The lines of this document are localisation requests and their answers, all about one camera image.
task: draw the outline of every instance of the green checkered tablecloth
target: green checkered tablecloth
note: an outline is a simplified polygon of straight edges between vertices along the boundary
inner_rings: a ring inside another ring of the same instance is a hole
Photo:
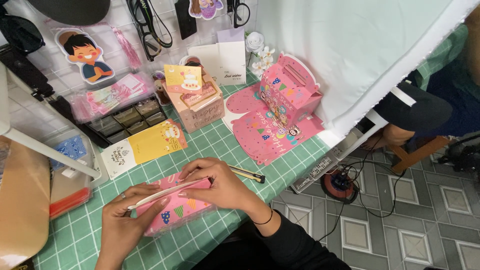
[[[248,85],[258,79],[248,71]],[[224,97],[246,87],[221,87]],[[172,108],[167,115],[178,120]],[[179,172],[182,165],[201,157],[218,157],[230,165],[260,172],[265,184],[241,178],[249,189],[269,202],[295,179],[308,173],[315,161],[329,148],[318,138],[311,138],[293,148],[269,166],[257,166],[242,150],[232,132],[218,120],[192,134],[185,134],[188,148],[129,170],[114,181],[93,191],[93,198],[50,223],[48,241],[34,258],[37,270],[92,270],[100,250],[102,207],[129,186],[151,183]],[[160,238],[144,237],[123,264],[126,270],[187,270],[211,252],[236,230],[246,214],[239,210],[219,209],[206,213]]]

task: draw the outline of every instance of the cartoon boy cutout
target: cartoon boy cutout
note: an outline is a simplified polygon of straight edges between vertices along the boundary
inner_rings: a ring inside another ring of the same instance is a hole
[[[68,31],[58,36],[58,43],[63,46],[67,59],[80,66],[84,80],[95,84],[114,75],[113,70],[103,62],[102,49],[88,35],[80,31]]]

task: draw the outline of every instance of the finger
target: finger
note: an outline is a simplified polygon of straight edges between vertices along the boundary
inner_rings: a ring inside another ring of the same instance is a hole
[[[212,203],[213,196],[215,190],[210,188],[186,188],[178,194],[180,198],[197,199],[208,203]]]
[[[111,201],[103,207],[103,211],[114,217],[122,217],[129,209],[129,206],[148,197],[147,195],[133,195],[120,201]]]
[[[127,190],[125,190],[123,193],[126,197],[132,197],[134,195],[147,195],[147,196],[150,196],[150,195],[153,195],[157,192],[160,192],[162,191],[162,189],[160,188],[160,185],[158,184],[136,184],[136,185],[133,185],[129,188],[127,188]],[[121,195],[118,195],[116,196],[112,201],[113,202],[117,202],[117,201],[120,201],[122,200],[123,198],[121,197]]]
[[[170,196],[156,201],[147,209],[147,211],[145,211],[136,219],[136,222],[140,223],[143,230],[145,230],[148,225],[152,223],[153,219],[165,208],[165,206],[168,205],[169,202]]]
[[[190,183],[190,182],[207,178],[207,177],[212,177],[213,179],[215,179],[217,172],[218,171],[215,169],[215,166],[211,166],[205,169],[200,169],[200,170],[194,171],[192,174],[187,176],[187,178],[182,180],[181,183],[182,184]]]
[[[216,160],[212,160],[209,158],[201,158],[196,159],[194,161],[190,161],[182,167],[182,172],[179,176],[180,179],[185,179],[192,171],[197,168],[207,168],[214,165]]]

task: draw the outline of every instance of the stool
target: stool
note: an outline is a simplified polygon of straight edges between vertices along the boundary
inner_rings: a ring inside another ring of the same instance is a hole
[[[444,136],[437,136],[432,141],[426,143],[424,146],[418,148],[413,153],[408,154],[402,147],[396,145],[388,145],[399,158],[400,162],[392,167],[396,173],[401,173],[403,170],[419,162],[421,159],[435,153],[438,149],[444,147],[450,140]]]

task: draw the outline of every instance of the mermaid sticker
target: mermaid sticker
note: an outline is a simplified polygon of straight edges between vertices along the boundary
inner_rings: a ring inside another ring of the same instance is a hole
[[[223,9],[220,0],[190,0],[188,12],[194,18],[210,20],[215,17],[216,10]]]

